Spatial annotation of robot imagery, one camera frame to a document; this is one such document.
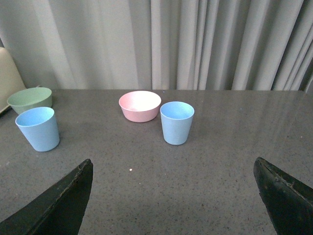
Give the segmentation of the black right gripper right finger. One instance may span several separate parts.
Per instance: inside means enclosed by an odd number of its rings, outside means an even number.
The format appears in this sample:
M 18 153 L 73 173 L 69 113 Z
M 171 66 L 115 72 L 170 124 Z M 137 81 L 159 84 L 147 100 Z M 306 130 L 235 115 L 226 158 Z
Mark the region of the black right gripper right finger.
M 313 189 L 261 157 L 253 174 L 276 233 L 311 235 Z

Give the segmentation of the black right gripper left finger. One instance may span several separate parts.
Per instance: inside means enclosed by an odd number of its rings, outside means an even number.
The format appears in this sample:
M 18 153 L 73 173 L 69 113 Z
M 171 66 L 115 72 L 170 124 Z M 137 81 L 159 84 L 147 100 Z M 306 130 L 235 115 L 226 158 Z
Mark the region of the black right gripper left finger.
M 89 201 L 93 163 L 84 160 L 25 207 L 0 223 L 2 235 L 76 235 Z

